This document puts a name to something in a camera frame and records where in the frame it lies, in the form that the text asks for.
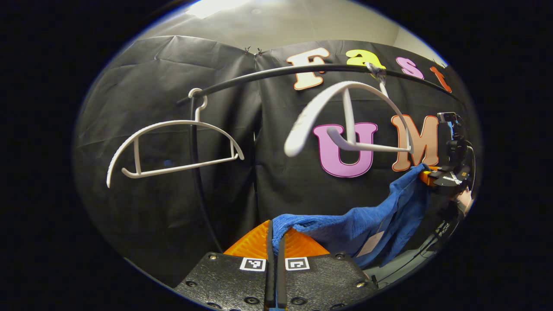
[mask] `blue towel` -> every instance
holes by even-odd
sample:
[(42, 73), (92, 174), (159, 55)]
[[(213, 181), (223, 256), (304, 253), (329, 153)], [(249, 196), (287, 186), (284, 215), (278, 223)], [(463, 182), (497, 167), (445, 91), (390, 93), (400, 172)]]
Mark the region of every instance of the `blue towel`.
[(381, 266), (391, 261), (407, 243), (426, 214), (430, 200), (427, 185), (418, 179), (426, 164), (411, 167), (390, 184), (390, 195), (378, 206), (353, 208), (341, 216), (283, 214), (273, 219), (273, 250), (278, 255), (282, 236), (293, 227), (311, 236), (330, 252), (345, 252), (354, 257), (367, 238), (378, 232), (384, 234), (368, 254), (354, 258), (360, 266), (369, 264), (385, 245)]

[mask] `black pole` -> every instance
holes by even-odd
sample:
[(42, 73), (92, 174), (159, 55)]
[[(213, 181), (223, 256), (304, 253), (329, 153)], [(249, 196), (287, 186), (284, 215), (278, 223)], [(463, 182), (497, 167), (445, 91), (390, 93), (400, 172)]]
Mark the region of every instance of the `black pole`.
[[(353, 71), (353, 72), (364, 72), (364, 73), (370, 73), (369, 69), (366, 66), (358, 66), (358, 65), (341, 65), (341, 64), (325, 64), (325, 65), (307, 65), (307, 66), (287, 66), (283, 68), (275, 68), (275, 69), (268, 69), (263, 70), (259, 72), (254, 72), (252, 74), (243, 75), (240, 77), (235, 77), (234, 79), (230, 79), (228, 81), (212, 85), (204, 90), (195, 92), (193, 97), (199, 98), (201, 96), (206, 96), (224, 89), (228, 89), (229, 87), (237, 86), (243, 83), (257, 81), (261, 79), (266, 79), (269, 77), (276, 77), (276, 76), (282, 76), (282, 75), (290, 75), (290, 74), (298, 74), (301, 72), (312, 72), (312, 71)], [(423, 79), (419, 79), (417, 77), (413, 77), (407, 74), (404, 74), (402, 72), (397, 72), (393, 70), (386, 70), (386, 76), (392, 76), (392, 77), (399, 77), (402, 79), (407, 79), (411, 81), (415, 81), (421, 84), (424, 84), (426, 86), (432, 87), (433, 89), (439, 90), (445, 94), (448, 94), (453, 99), (459, 101), (463, 106), (465, 105), (461, 100), (459, 100), (455, 95), (452, 93), (449, 93), (446, 91), (443, 87), (434, 84), (432, 82), (428, 82)], [(177, 107), (180, 107), (182, 105), (185, 105), (188, 103), (190, 99), (188, 97), (185, 97), (183, 99), (180, 99), (176, 102)]]
[[(194, 110), (195, 110), (195, 104), (198, 99), (193, 97), (192, 103), (190, 104), (190, 120), (194, 120)], [(197, 142), (197, 131), (196, 131), (195, 125), (190, 125), (190, 159), (192, 160), (192, 164), (198, 163), (198, 142)], [(204, 217), (204, 220), (207, 225), (207, 229), (209, 230), (209, 233), (211, 235), (211, 238), (213, 242), (215, 243), (215, 246), (217, 247), (217, 250), (219, 253), (223, 252), (223, 249), (221, 248), (221, 244), (219, 243), (219, 239), (217, 238), (217, 235), (215, 234), (215, 230), (213, 229), (213, 226), (211, 225), (211, 221), (209, 219), (209, 214), (207, 213), (207, 207), (206, 207), (206, 197), (204, 193), (204, 186), (202, 185), (202, 176), (200, 175), (200, 168), (193, 168), (192, 169), (192, 176), (194, 177), (194, 189), (196, 190), (196, 194), (198, 198), (200, 199), (200, 210), (202, 211), (202, 216)]]

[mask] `white plastic hanger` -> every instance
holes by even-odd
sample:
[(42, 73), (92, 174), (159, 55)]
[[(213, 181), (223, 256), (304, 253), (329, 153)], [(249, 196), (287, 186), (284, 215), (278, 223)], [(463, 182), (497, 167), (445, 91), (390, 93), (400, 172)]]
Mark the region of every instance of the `white plastic hanger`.
[[(399, 118), (401, 119), (401, 122), (403, 123), (403, 126), (405, 126), (407, 148), (389, 147), (389, 146), (382, 146), (378, 144), (358, 143), (356, 141), (355, 120), (353, 119), (353, 108), (351, 105), (351, 98), (349, 96), (349, 90), (348, 90), (350, 88), (368, 90), (376, 94), (378, 97), (382, 98), (388, 105), (390, 105), (390, 107), (398, 114)], [(403, 117), (403, 115), (401, 114), (397, 106), (390, 100), (390, 98), (388, 98), (388, 94), (386, 92), (386, 88), (384, 87), (383, 82), (380, 82), (380, 89), (382, 90), (382, 92), (373, 88), (370, 85), (367, 85), (361, 82), (344, 81), (344, 82), (336, 83), (331, 87), (329, 87), (328, 89), (325, 89), (323, 92), (320, 92), (317, 96), (315, 96), (315, 98), (313, 98), (307, 104), (307, 106), (303, 109), (300, 116), (294, 123), (294, 126), (292, 127), (292, 130), (288, 134), (288, 138), (284, 143), (284, 153), (286, 153), (288, 157), (295, 157), (298, 153), (300, 153), (300, 151), (303, 149), (305, 145), (305, 141), (307, 140), (307, 137), (311, 132), (311, 129), (313, 128), (313, 124), (315, 123), (315, 120), (319, 116), (319, 113), (322, 111), (322, 109), (325, 107), (328, 101), (338, 92), (342, 92), (342, 102), (344, 105), (344, 114), (346, 116), (347, 140), (343, 139), (343, 137), (338, 133), (338, 130), (335, 129), (334, 127), (329, 127), (327, 129), (328, 135), (338, 147), (348, 151), (368, 150), (368, 151), (413, 153), (414, 151), (410, 143), (412, 141), (411, 133), (407, 128), (407, 123), (405, 122), (405, 118)]]
[[(192, 97), (192, 94), (196, 91), (201, 91), (201, 89), (198, 89), (198, 88), (192, 89), (190, 91), (190, 93), (188, 94), (188, 97)], [(129, 172), (126, 168), (121, 169), (123, 174), (125, 174), (127, 177), (130, 177), (130, 178), (142, 178), (142, 177), (148, 177), (148, 176), (178, 172), (178, 171), (181, 171), (181, 170), (187, 170), (187, 169), (198, 168), (198, 167), (203, 167), (203, 166), (212, 165), (212, 164), (228, 162), (228, 161), (236, 160), (239, 157), (240, 157), (240, 160), (244, 160), (244, 154), (242, 153), (242, 150), (240, 149), (240, 146), (238, 145), (238, 143), (236, 143), (234, 138), (232, 138), (227, 132), (223, 131), (222, 129), (220, 129), (216, 126), (213, 126), (213, 125), (208, 124), (208, 123), (200, 122), (200, 111), (204, 110), (206, 106), (207, 106), (207, 96), (204, 96), (203, 105), (198, 107), (195, 111), (194, 121), (193, 120), (174, 120), (174, 121), (166, 121), (166, 122), (160, 122), (160, 123), (152, 124), (150, 126), (144, 127), (143, 129), (139, 130), (138, 132), (132, 134), (129, 138), (127, 138), (127, 140), (123, 144), (121, 144), (121, 146), (119, 146), (119, 148), (115, 152), (115, 155), (111, 159), (111, 162), (109, 164), (109, 168), (107, 170), (107, 180), (106, 180), (107, 187), (109, 188), (109, 186), (110, 186), (111, 175), (112, 175), (112, 172), (113, 172), (113, 167), (115, 166), (115, 162), (117, 161), (117, 158), (119, 158), (119, 156), (121, 155), (123, 150), (125, 150), (125, 148), (133, 142), (134, 142), (134, 165), (136, 167), (137, 172), (132, 173), (132, 172)], [(157, 169), (157, 170), (151, 170), (151, 171), (148, 171), (148, 172), (143, 172), (140, 168), (140, 156), (138, 154), (138, 138), (140, 137), (140, 135), (145, 134), (145, 133), (147, 133), (147, 132), (149, 132), (153, 129), (156, 129), (156, 128), (169, 126), (169, 125), (180, 125), (180, 124), (203, 126), (203, 127), (207, 127), (207, 128), (210, 128), (210, 129), (214, 129), (215, 131), (217, 131), (219, 133), (222, 133), (223, 135), (225, 135), (230, 140), (230, 143), (231, 143), (231, 157), (226, 158), (226, 159), (219, 159), (219, 160), (213, 160), (213, 161), (208, 161), (208, 162), (183, 165), (183, 166), (179, 166), (179, 167)]]

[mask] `hanger hook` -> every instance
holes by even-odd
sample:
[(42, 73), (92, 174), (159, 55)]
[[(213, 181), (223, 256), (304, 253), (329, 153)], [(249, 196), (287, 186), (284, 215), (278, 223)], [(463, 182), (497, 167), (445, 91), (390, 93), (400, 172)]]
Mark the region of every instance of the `hanger hook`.
[[(188, 97), (192, 98), (194, 96), (194, 93), (199, 92), (201, 90), (202, 89), (195, 87), (194, 89), (190, 90), (190, 92), (188, 93)], [(207, 107), (207, 96), (204, 95), (204, 103), (200, 107), (196, 108), (194, 121), (200, 122), (200, 111), (204, 110), (206, 107)]]

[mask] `pink letter u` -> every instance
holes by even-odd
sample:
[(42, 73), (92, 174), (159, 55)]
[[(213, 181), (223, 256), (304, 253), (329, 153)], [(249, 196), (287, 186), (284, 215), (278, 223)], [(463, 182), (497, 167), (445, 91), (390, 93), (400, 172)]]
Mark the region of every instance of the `pink letter u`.
[[(359, 160), (353, 164), (346, 164), (340, 159), (340, 149), (328, 136), (326, 130), (334, 127), (342, 134), (344, 127), (337, 124), (319, 125), (313, 129), (313, 134), (319, 139), (319, 155), (321, 166), (329, 174), (336, 177), (357, 177), (366, 173), (373, 164), (372, 151), (359, 151)], [(374, 123), (362, 122), (355, 124), (355, 132), (359, 135), (360, 143), (373, 143), (373, 134), (378, 130)]]

